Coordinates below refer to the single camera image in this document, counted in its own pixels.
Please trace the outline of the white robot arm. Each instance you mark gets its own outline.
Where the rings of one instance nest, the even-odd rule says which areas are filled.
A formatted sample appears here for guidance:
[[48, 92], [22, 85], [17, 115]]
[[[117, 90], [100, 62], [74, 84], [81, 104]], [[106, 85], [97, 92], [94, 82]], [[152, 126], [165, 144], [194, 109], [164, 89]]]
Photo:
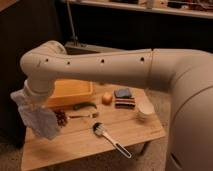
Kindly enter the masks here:
[[165, 171], [213, 171], [213, 53], [192, 49], [142, 49], [69, 55], [48, 41], [20, 60], [24, 91], [43, 102], [54, 82], [78, 79], [171, 93]]

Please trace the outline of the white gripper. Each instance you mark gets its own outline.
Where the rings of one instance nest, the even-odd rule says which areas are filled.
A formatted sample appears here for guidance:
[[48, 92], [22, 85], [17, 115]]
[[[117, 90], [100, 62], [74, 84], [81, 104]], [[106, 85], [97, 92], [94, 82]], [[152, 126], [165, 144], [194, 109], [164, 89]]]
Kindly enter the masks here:
[[24, 93], [33, 106], [43, 106], [54, 92], [53, 81], [27, 79], [24, 82]]

